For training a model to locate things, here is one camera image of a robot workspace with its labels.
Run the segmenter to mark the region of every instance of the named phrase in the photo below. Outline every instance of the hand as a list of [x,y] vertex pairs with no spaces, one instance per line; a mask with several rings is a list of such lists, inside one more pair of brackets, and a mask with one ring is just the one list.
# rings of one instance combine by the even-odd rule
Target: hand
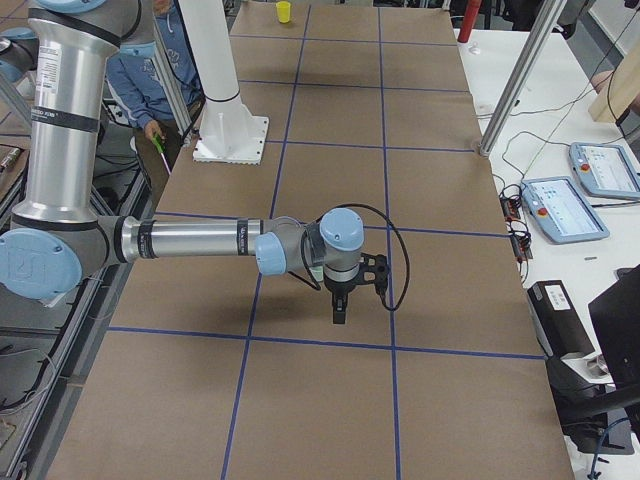
[[150,142],[153,142],[153,137],[155,137],[156,135],[158,135],[164,142],[165,136],[164,133],[162,133],[160,124],[157,120],[151,120],[144,126],[144,136],[147,137]]

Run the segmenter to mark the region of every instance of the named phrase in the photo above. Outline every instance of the light blue joint cap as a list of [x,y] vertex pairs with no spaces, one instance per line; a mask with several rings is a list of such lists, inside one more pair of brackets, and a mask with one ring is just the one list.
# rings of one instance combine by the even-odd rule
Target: light blue joint cap
[[9,80],[11,83],[17,82],[22,78],[22,72],[20,69],[11,65],[10,63],[3,62],[0,60],[0,73],[4,75],[4,78]]
[[13,293],[36,300],[53,298],[81,279],[78,257],[58,237],[32,228],[0,236],[0,282]]
[[362,219],[348,208],[334,208],[320,220],[324,241],[341,252],[354,252],[364,243]]
[[256,237],[256,261],[263,275],[282,275],[287,271],[287,257],[275,233],[268,232]]
[[1,37],[8,40],[34,40],[38,38],[33,30],[27,27],[15,27],[0,33]]
[[151,58],[156,53],[156,42],[141,43],[139,45],[122,45],[120,55],[129,57]]
[[36,0],[42,8],[56,13],[85,13],[98,8],[107,0]]

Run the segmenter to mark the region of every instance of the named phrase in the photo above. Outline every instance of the blue tape grid line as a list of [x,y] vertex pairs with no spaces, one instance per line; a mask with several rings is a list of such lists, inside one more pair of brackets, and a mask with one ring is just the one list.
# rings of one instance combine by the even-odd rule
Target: blue tape grid line
[[[267,140],[267,143],[285,143],[284,140]],[[474,153],[472,148],[440,148],[440,147],[393,147],[382,145],[359,145],[357,143],[330,143],[330,142],[306,142],[300,140],[287,140],[290,145],[312,145],[318,147],[343,147],[343,148],[371,148],[375,150],[410,150],[416,152],[451,152]]]
[[[379,86],[374,85],[342,85],[339,83],[310,83],[310,82],[283,82],[275,80],[238,80],[238,83],[259,83],[263,85],[302,85],[305,87],[327,87],[327,88],[364,88],[378,90]],[[419,88],[419,87],[384,87],[387,90],[407,90],[410,92],[444,92],[444,93],[469,93],[469,90],[456,90],[450,88]]]
[[[384,62],[382,49],[382,14],[378,9],[378,51],[380,54],[380,102],[382,105],[382,155],[384,161],[384,208],[385,214],[391,218],[391,208],[389,199],[389,162],[387,159],[387,126],[385,117],[384,103]],[[385,226],[387,235],[387,258],[389,259],[389,268],[393,265],[391,252],[391,229],[389,225]],[[389,278],[389,306],[393,308],[394,299],[394,277]],[[396,354],[396,319],[395,312],[389,312],[389,333],[391,337],[391,389],[393,393],[393,432],[395,446],[395,462],[396,462],[396,480],[402,480],[402,456],[400,453],[400,408],[398,402],[398,359]]]
[[[305,40],[304,37],[306,37],[307,35],[307,29],[309,27],[309,18],[311,17],[311,5],[308,6],[307,8],[307,19],[304,25],[304,34],[303,34],[303,39],[302,39],[302,43],[300,45],[300,54],[298,56],[298,66],[296,69],[296,78],[295,78],[295,84],[293,85],[293,91],[291,93],[291,101],[289,103],[289,112],[287,114],[287,123],[285,126],[285,131],[284,131],[284,141],[282,144],[282,150],[280,152],[280,163],[278,165],[278,173],[276,175],[276,182],[274,185],[274,190],[273,190],[273,198],[271,200],[271,208],[269,210],[269,218],[273,218],[273,215],[275,213],[275,208],[276,208],[276,200],[278,198],[278,191],[280,189],[280,180],[282,177],[282,168],[284,165],[284,156],[287,150],[287,138],[289,137],[289,128],[291,126],[291,117],[293,114],[293,104],[295,101],[295,97],[296,97],[296,90],[297,90],[297,83],[298,83],[298,79],[300,77],[300,65],[302,64],[302,53],[304,51],[304,44],[305,44]],[[252,340],[252,333],[253,333],[253,323],[255,320],[255,316],[256,316],[256,309],[257,309],[257,305],[258,305],[258,298],[260,296],[260,285],[262,284],[262,275],[258,275],[258,281],[256,284],[256,291],[255,291],[255,296],[253,299],[253,306],[251,309],[251,318],[249,320],[249,328],[248,328],[248,333],[247,333],[247,339],[245,341],[245,346],[244,346],[244,353],[242,356],[242,366],[240,368],[240,374],[239,374],[239,378],[238,378],[238,387],[236,389],[236,397],[233,403],[233,413],[231,415],[231,424],[229,425],[229,435],[227,438],[227,446],[225,449],[225,455],[224,455],[224,463],[222,466],[222,472],[220,473],[220,480],[226,480],[227,478],[227,472],[228,472],[228,468],[229,468],[229,460],[231,458],[231,448],[233,446],[233,435],[235,432],[235,425],[236,425],[236,420],[238,417],[238,409],[240,407],[240,397],[242,395],[242,384],[244,382],[244,376],[245,376],[245,369],[247,366],[247,359],[249,357],[249,348],[251,345],[251,340]]]
[[108,329],[110,332],[120,333],[141,333],[147,335],[169,335],[179,337],[200,337],[200,338],[217,338],[221,340],[237,340],[263,343],[284,343],[291,345],[311,345],[319,347],[336,347],[336,348],[355,348],[360,350],[383,350],[408,353],[423,353],[423,354],[436,354],[436,355],[451,355],[451,356],[464,356],[464,357],[482,357],[482,358],[508,358],[514,360],[534,360],[543,361],[543,355],[529,355],[524,353],[500,353],[500,352],[481,352],[473,350],[453,350],[446,348],[427,348],[427,347],[405,347],[396,345],[378,345],[373,343],[356,343],[356,342],[338,342],[333,340],[310,340],[304,338],[284,338],[284,337],[265,337],[262,335],[237,335],[231,333],[215,333],[215,332],[197,332],[190,330],[166,330],[155,328],[141,328],[141,327],[125,327],[125,326],[110,326]]
[[3,17],[3,18],[2,18],[2,21],[0,21],[0,25],[1,25],[5,20],[9,20],[9,19],[16,19],[16,18],[17,18],[17,19],[22,20],[22,19],[23,19],[23,17],[14,17],[14,16],[13,16],[13,14],[14,14],[14,13],[16,13],[18,10],[20,10],[20,9],[23,7],[23,5],[24,5],[25,3],[27,3],[27,0],[23,0],[23,2],[22,2],[22,3],[20,3],[20,5],[18,5],[16,8],[14,8],[14,9],[11,11],[11,13],[10,13],[9,15],[7,15],[6,17]]
[[307,40],[312,42],[344,42],[344,43],[373,43],[383,45],[423,45],[428,47],[458,47],[455,43],[433,43],[433,42],[400,42],[393,40],[353,40],[353,39],[335,39],[335,38],[315,38],[315,37],[281,37],[269,35],[252,35],[247,33],[231,34],[231,38],[259,38],[259,39],[276,39],[276,40]]

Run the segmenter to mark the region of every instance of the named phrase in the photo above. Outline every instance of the blue jacket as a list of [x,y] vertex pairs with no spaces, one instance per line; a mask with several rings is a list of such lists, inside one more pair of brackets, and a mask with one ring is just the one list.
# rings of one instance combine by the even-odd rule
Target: blue jacket
[[[190,105],[199,96],[200,82],[189,55],[180,16],[173,6],[166,15],[156,19],[173,71],[184,82],[178,83],[182,96]],[[153,119],[173,119],[151,59],[120,54],[111,57],[107,61],[107,83],[132,126],[144,128]]]

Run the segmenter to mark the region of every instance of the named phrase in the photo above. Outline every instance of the brown cardboard table surface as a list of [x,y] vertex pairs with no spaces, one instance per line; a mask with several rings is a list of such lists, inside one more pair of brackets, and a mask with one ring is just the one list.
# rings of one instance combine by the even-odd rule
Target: brown cardboard table surface
[[[292,17],[246,3],[232,31],[262,164],[183,151],[157,218],[371,204],[409,248],[404,305],[361,287],[334,326],[327,292],[253,259],[140,261],[48,478],[572,479],[448,14]],[[399,247],[362,215],[397,301]]]

